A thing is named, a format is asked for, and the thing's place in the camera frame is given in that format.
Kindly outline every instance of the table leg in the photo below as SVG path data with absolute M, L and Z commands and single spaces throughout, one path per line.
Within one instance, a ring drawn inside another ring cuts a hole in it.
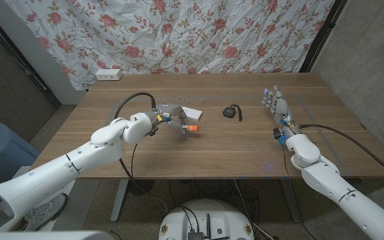
M 111 221 L 116 222 L 119 219 L 119 214 L 123 205 L 125 192 L 127 191 L 128 180 L 120 180 L 118 185 L 117 196 L 112 208 Z
M 287 200 L 288 208 L 290 209 L 293 221 L 295 223 L 301 223 L 302 219 L 300 216 L 299 207 L 297 206 L 293 189 L 290 186 L 290 181 L 288 179 L 281 179 L 281 186 L 284 190 L 285 198 Z

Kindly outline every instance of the wooden table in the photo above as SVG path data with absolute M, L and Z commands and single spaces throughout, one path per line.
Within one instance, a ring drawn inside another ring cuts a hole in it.
M 32 168 L 68 153 L 90 140 L 91 134 L 113 118 L 116 106 L 134 93 L 152 94 L 157 104 L 176 103 L 203 112 L 198 133 L 179 134 L 165 124 L 157 134 L 137 146 L 133 174 L 137 179 L 258 179 L 286 176 L 282 146 L 274 140 L 277 125 L 261 104 L 264 88 L 277 84 L 297 124 L 318 123 L 334 127 L 356 138 L 384 161 L 384 150 L 312 73 L 213 74 L 213 75 L 124 75 L 120 81 L 98 81 L 88 91 Z M 238 104 L 243 112 L 228 119 L 225 107 Z M 150 109 L 146 96 L 134 98 L 121 111 L 129 118 Z M 344 177 L 384 177 L 384 168 L 346 138 L 315 128 L 303 132 L 338 166 Z M 125 144 L 128 168 L 134 146 Z M 301 177 L 287 153 L 291 177 Z M 127 176 L 119 162 L 84 174 L 86 178 Z

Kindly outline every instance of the electrical outlet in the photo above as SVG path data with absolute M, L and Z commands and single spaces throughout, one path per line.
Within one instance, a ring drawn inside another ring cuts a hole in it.
M 122 76 L 120 69 L 99 69 L 96 72 L 97 80 L 120 80 Z

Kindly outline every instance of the small orange object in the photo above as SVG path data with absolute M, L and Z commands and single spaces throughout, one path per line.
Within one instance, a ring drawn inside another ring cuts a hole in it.
M 198 131 L 198 125 L 188 125 L 186 131 Z

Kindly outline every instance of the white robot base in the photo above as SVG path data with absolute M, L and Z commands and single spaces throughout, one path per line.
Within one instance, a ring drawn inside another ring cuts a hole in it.
M 185 211 L 177 207 L 165 216 L 158 240 L 254 239 L 248 218 L 227 203 L 214 199 L 195 199 L 182 206 Z M 186 214 L 191 220 L 192 231 Z M 197 222 L 200 233 L 197 233 Z

